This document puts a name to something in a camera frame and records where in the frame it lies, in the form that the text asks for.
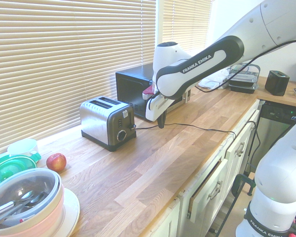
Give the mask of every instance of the apple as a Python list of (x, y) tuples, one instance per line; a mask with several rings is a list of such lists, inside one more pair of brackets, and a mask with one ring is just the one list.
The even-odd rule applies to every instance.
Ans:
[(66, 157), (61, 153), (52, 154), (49, 158), (47, 158), (46, 165), (47, 168), (60, 172), (65, 169), (67, 164)]

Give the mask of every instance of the toaster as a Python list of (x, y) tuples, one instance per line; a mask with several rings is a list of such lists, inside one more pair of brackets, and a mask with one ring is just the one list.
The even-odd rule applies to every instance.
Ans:
[(80, 106), (81, 134), (110, 152), (136, 137), (133, 108), (99, 96)]

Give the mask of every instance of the window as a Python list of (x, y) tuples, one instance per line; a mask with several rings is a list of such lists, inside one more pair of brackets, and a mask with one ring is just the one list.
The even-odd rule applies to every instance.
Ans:
[(154, 0), (0, 1), (0, 153), (80, 124), (116, 97), (115, 72), (151, 63)]
[(164, 0), (162, 41), (174, 41), (191, 54), (205, 48), (211, 0)]

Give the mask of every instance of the spoon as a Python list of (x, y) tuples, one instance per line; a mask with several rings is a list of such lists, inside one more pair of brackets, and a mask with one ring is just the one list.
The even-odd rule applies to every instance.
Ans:
[(31, 198), (33, 196), (33, 191), (29, 191), (28, 193), (24, 194), (20, 200), (18, 201), (10, 201), (2, 206), (0, 206), (0, 214), (6, 212), (7, 210), (10, 210), (12, 207), (14, 207), (19, 202), (24, 202)]
[(40, 201), (40, 199), (42, 197), (41, 195), (44, 195), (43, 192), (35, 197), (30, 197), (29, 199), (27, 199), (23, 203), (14, 206), (12, 209), (10, 209), (10, 210), (6, 211), (5, 213), (3, 213), (2, 215), (0, 215), (0, 224), (2, 222), (4, 222), (7, 218), (9, 218), (11, 215), (13, 215), (15, 212), (17, 212), (18, 210), (21, 210), (25, 205), (30, 203), (32, 200), (36, 199), (38, 196), (40, 196), (40, 198), (38, 198), (38, 201)]
[(47, 193), (45, 192), (41, 192), (38, 196), (36, 196), (36, 198), (34, 198), (32, 201), (30, 201), (29, 203), (27, 203), (25, 205), (25, 207), (34, 207), (36, 206), (37, 204), (39, 204), (41, 201), (44, 200), (44, 198), (46, 197)]

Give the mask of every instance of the black microwave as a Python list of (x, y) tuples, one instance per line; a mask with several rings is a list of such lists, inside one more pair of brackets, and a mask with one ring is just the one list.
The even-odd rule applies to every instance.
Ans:
[[(117, 99), (131, 105), (135, 116), (146, 119), (146, 105), (149, 99), (143, 99), (143, 91), (152, 85), (152, 63), (116, 72), (115, 76)], [(167, 112), (189, 101), (190, 93), (189, 90), (175, 100)]]

